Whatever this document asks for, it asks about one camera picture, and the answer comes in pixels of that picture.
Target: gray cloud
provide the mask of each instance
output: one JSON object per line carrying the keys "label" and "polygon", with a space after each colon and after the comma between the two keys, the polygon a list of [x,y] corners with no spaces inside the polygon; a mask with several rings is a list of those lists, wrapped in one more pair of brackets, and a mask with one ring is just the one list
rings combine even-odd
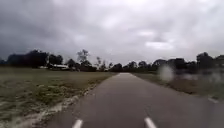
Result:
{"label": "gray cloud", "polygon": [[222,54],[221,0],[0,0],[0,56],[37,48],[75,58],[82,48],[91,60]]}

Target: grass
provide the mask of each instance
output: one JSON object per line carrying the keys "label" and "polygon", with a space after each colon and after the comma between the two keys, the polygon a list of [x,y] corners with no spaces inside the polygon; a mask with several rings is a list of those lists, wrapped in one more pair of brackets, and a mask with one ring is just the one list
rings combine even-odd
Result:
{"label": "grass", "polygon": [[185,92],[188,94],[209,96],[214,99],[224,99],[224,82],[211,81],[209,80],[211,76],[202,76],[197,80],[175,77],[173,80],[166,82],[162,81],[157,75],[153,74],[135,73],[134,75],[159,85],[172,88],[176,91]]}
{"label": "grass", "polygon": [[114,75],[106,72],[67,72],[0,68],[0,120],[40,112],[64,98],[83,95],[88,88]]}

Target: white road marking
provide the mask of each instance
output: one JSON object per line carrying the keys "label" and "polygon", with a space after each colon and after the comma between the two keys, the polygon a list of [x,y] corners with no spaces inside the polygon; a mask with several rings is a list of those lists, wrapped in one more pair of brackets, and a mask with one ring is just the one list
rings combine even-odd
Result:
{"label": "white road marking", "polygon": [[153,121],[149,117],[145,118],[145,123],[147,128],[156,128],[156,125],[153,123]]}
{"label": "white road marking", "polygon": [[72,128],[81,128],[83,124],[82,120],[76,120],[75,124],[72,126]]}

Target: road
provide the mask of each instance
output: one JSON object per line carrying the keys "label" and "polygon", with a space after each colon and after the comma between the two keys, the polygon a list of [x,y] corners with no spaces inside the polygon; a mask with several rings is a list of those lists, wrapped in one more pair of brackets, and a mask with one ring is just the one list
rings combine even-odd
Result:
{"label": "road", "polygon": [[222,128],[224,105],[144,81],[129,73],[113,76],[65,111],[46,128],[145,128],[150,117],[157,128]]}

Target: treeline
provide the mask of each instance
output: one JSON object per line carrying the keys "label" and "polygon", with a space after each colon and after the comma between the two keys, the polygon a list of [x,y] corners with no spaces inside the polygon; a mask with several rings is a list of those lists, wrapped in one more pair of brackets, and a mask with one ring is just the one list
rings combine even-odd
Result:
{"label": "treeline", "polygon": [[109,63],[100,57],[96,58],[96,63],[92,64],[89,60],[89,52],[81,50],[77,53],[77,61],[69,59],[63,63],[61,55],[50,54],[39,50],[32,50],[26,54],[12,54],[7,60],[0,59],[0,66],[31,67],[41,66],[51,68],[52,65],[68,65],[69,69],[76,71],[111,71],[111,72],[156,72],[161,66],[168,65],[178,73],[197,73],[199,71],[209,72],[210,69],[222,68],[224,66],[224,55],[215,58],[208,53],[200,53],[196,56],[196,61],[185,61],[184,58],[173,58],[169,60],[157,59],[153,63],[146,61],[131,61],[127,65],[120,63]]}

